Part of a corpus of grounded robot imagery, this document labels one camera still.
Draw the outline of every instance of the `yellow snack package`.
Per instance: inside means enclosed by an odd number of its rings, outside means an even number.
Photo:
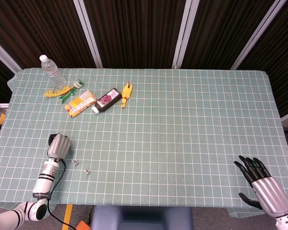
[[[87,90],[79,97],[66,104],[65,110],[71,117],[75,117],[83,110],[94,104],[96,101],[96,97],[89,90]]]

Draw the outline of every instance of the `table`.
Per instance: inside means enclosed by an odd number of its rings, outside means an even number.
[[[88,108],[68,116],[42,69],[9,82],[0,132],[0,206],[32,198],[50,134],[67,135],[67,170],[51,203],[226,207],[233,217],[261,214],[234,160],[257,157],[288,196],[288,147],[268,76],[261,71],[61,69],[97,98],[133,83],[125,109]],[[72,159],[79,161],[75,166]],[[90,169],[87,175],[84,169]]]

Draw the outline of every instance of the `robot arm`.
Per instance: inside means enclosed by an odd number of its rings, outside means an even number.
[[[17,208],[0,214],[0,230],[14,230],[19,228],[25,220],[38,221],[47,212],[47,202],[51,199],[51,189],[60,167],[59,161],[64,159],[71,146],[67,136],[52,134],[49,137],[49,159],[38,176],[33,189],[33,197],[37,202],[22,202]]]
[[[266,214],[276,218],[278,230],[288,230],[288,198],[277,180],[271,176],[265,165],[257,158],[239,156],[245,167],[235,161],[245,179],[253,188],[258,201],[250,200],[239,193],[241,199],[252,207],[262,209]]]

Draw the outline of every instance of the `bottle label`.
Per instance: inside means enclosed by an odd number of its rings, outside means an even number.
[[[52,70],[52,71],[45,71],[45,73],[48,75],[48,77],[54,78],[54,77],[58,76],[60,72],[59,72],[58,67],[56,66],[56,67],[54,68],[54,70]]]
[[[115,98],[119,93],[113,89],[110,92],[108,92],[106,95],[104,95],[102,98],[100,98],[97,103],[100,105],[100,107],[104,107],[106,104],[108,104],[113,98]]]

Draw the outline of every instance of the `bottle cap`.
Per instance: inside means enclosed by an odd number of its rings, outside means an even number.
[[[95,106],[92,107],[92,110],[93,110],[96,114],[99,114],[99,110],[98,110]]]
[[[46,61],[48,61],[48,57],[43,54],[43,55],[41,55],[41,56],[39,57],[39,60],[40,60],[41,62],[46,62]]]

